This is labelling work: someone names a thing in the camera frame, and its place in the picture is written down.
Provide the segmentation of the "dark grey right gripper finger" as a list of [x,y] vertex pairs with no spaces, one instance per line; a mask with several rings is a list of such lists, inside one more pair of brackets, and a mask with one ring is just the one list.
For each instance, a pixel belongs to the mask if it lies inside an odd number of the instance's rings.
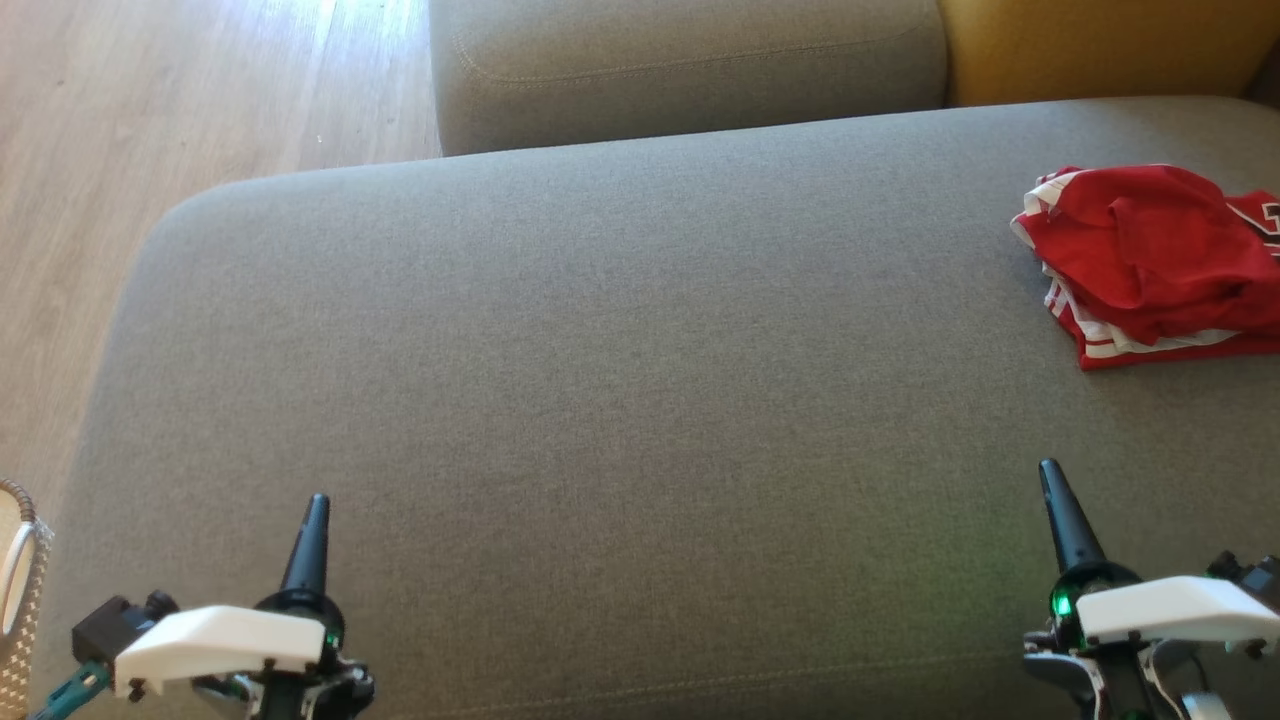
[[1080,557],[1078,502],[1056,459],[1047,457],[1039,462],[1039,483],[1059,571],[1066,573],[1079,562]]
[[1079,557],[1079,562],[1074,568],[1071,568],[1070,570],[1068,570],[1066,573],[1073,571],[1073,570],[1075,570],[1078,568],[1084,568],[1084,566],[1093,565],[1093,564],[1097,564],[1097,562],[1103,562],[1106,560],[1105,552],[1103,552],[1103,550],[1102,550],[1102,547],[1101,547],[1101,544],[1100,544],[1100,542],[1098,542],[1098,539],[1097,539],[1097,537],[1096,537],[1096,534],[1094,534],[1094,532],[1093,532],[1093,529],[1092,529],[1092,527],[1091,527],[1091,524],[1089,524],[1089,521],[1088,521],[1088,519],[1085,516],[1085,512],[1084,512],[1083,507],[1080,506],[1080,502],[1079,502],[1079,500],[1078,500],[1076,496],[1075,496],[1075,498],[1076,498],[1078,507],[1079,507],[1078,515],[1076,515],[1076,523],[1078,523],[1076,527],[1078,527],[1079,541],[1080,541],[1080,557]]

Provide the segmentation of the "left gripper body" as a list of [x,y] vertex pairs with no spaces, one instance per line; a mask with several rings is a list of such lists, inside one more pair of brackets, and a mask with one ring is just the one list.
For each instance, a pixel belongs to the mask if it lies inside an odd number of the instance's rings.
[[115,696],[161,694],[166,684],[243,674],[293,676],[328,688],[347,682],[342,618],[316,591],[279,591],[252,609],[174,611],[150,602],[125,611],[131,641],[115,656]]

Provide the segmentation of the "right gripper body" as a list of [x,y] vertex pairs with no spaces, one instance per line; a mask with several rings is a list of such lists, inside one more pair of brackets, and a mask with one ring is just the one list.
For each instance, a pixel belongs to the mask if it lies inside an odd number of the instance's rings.
[[1277,646],[1277,561],[1219,565],[1207,575],[1169,577],[1083,593],[1053,591],[1050,611],[1070,646],[1180,641],[1224,647]]

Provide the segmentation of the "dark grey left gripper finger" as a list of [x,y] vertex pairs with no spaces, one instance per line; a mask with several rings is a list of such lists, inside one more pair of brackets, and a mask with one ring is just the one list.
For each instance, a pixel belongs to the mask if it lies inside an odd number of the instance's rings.
[[330,510],[326,495],[314,495],[305,518],[305,588],[316,594],[326,592]]
[[282,591],[319,592],[319,495],[305,510],[282,578]]

